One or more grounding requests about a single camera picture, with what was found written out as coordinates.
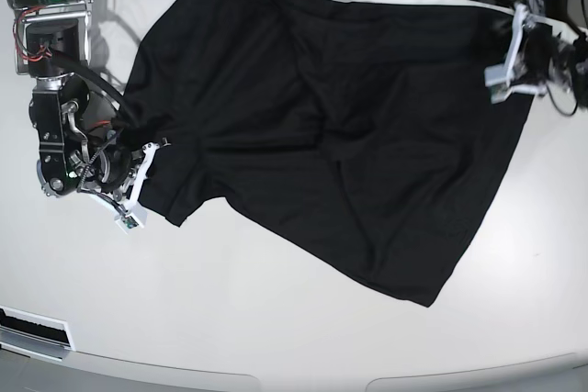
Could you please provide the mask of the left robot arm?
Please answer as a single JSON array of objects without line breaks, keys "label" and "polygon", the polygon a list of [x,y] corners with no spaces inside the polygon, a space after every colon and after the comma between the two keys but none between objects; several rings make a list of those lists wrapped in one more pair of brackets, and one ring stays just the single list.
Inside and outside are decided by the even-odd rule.
[{"label": "left robot arm", "polygon": [[[587,109],[587,38],[578,37],[573,43],[554,36],[552,28],[537,24],[525,32],[522,47],[523,80],[543,89],[540,95],[549,97],[551,104],[563,117],[570,118]],[[574,104],[563,110],[549,86],[557,85],[572,94]]]}]

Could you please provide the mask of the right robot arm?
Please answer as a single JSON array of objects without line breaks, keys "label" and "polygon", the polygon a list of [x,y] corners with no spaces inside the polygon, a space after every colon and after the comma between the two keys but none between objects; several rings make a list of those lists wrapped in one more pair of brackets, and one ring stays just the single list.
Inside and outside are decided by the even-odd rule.
[{"label": "right robot arm", "polygon": [[38,132],[37,174],[46,196],[95,197],[119,211],[137,204],[157,145],[123,145],[137,118],[90,67],[92,0],[6,0],[14,13],[17,73],[36,85],[28,105]]}]

